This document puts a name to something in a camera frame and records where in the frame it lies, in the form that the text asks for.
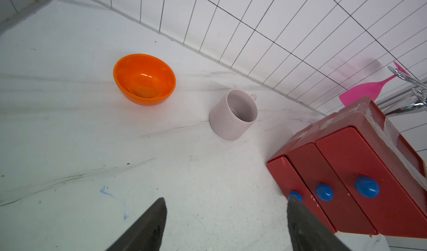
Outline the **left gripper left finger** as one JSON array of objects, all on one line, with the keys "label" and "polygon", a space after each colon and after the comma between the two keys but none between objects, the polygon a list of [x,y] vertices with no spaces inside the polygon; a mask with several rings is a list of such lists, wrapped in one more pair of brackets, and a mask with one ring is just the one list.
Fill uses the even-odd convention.
[{"label": "left gripper left finger", "polygon": [[166,202],[159,198],[107,251],[159,251],[166,219]]}]

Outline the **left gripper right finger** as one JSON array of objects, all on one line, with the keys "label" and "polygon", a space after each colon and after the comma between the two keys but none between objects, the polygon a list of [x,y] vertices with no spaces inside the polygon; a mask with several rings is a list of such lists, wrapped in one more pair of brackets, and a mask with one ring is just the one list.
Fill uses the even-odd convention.
[{"label": "left gripper right finger", "polygon": [[294,251],[350,251],[296,197],[288,199],[287,219]]}]

